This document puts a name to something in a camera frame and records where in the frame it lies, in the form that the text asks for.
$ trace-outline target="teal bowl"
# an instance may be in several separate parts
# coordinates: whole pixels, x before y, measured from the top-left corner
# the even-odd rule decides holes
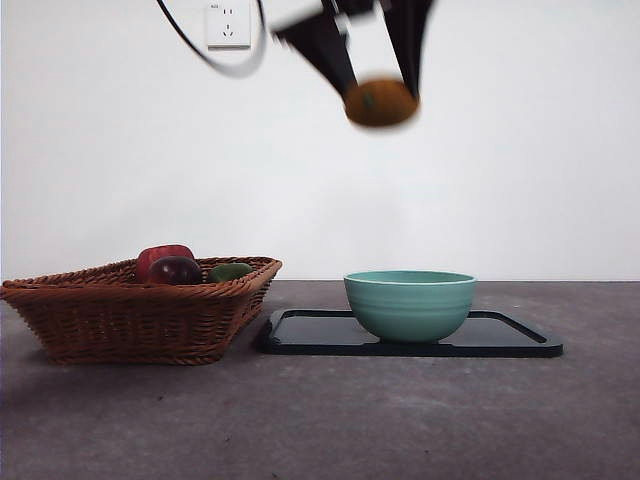
[[[346,275],[347,299],[368,332],[390,342],[428,343],[463,324],[476,279],[460,273],[418,270]]]

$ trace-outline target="black cable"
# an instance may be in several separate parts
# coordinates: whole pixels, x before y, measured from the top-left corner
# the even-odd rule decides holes
[[[169,23],[171,24],[171,26],[175,29],[178,35],[180,35],[180,38],[184,40],[184,42],[189,46],[191,50],[193,50],[193,52],[198,57],[200,57],[207,65],[209,65],[211,68],[213,68],[217,72],[222,73],[223,75],[227,75],[229,77],[246,77],[252,74],[260,66],[260,63],[262,62],[262,58],[264,57],[264,52],[266,51],[266,36],[267,36],[267,26],[264,18],[264,9],[262,6],[262,0],[256,0],[256,3],[258,5],[258,12],[260,14],[260,34],[258,37],[258,44],[256,45],[256,49],[253,55],[250,58],[248,58],[246,61],[238,65],[226,65],[226,64],[211,60],[209,57],[207,57],[204,53],[202,53],[202,51],[198,47],[196,47],[191,42],[191,40],[189,40],[189,37],[187,37],[187,35],[182,31],[180,26],[173,19],[173,16],[165,6],[164,1],[157,0],[157,2],[158,2],[158,5],[160,6],[160,9],[164,13],[165,17],[167,17],[167,20],[169,20]]]

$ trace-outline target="gray table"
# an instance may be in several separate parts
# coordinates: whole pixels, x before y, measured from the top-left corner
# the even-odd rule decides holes
[[[289,307],[347,302],[276,281],[218,363],[61,367],[4,305],[1,478],[640,478],[640,283],[481,283],[474,308],[564,337],[553,359],[252,350]]]

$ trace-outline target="wall socket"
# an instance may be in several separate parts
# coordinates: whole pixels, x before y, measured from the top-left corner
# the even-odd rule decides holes
[[[251,48],[251,0],[218,0],[205,9],[208,50]]]

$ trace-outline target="green fruit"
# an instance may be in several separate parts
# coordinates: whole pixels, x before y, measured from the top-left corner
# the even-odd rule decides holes
[[[246,263],[223,263],[216,265],[207,275],[207,283],[228,282],[236,278],[244,277],[246,274],[253,272],[251,265]]]

